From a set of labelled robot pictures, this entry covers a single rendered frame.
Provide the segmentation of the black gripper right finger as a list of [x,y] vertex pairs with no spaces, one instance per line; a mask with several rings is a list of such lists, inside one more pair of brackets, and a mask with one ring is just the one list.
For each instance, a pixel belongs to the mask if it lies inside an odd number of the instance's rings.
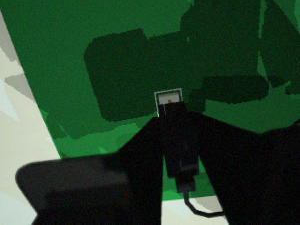
[[300,125],[259,134],[189,113],[198,156],[228,225],[269,225],[284,167],[300,160]]

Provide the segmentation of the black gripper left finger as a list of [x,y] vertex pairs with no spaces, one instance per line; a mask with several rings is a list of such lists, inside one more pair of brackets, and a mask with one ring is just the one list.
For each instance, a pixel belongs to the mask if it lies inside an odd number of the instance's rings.
[[164,152],[153,117],[115,153],[34,161],[15,182],[31,207],[119,204],[129,225],[162,225]]

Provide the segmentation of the green circuit board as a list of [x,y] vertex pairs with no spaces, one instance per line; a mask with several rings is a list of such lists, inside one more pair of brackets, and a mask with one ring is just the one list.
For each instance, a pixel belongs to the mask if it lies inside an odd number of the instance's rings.
[[0,0],[60,158],[115,153],[158,105],[259,134],[300,119],[300,0]]

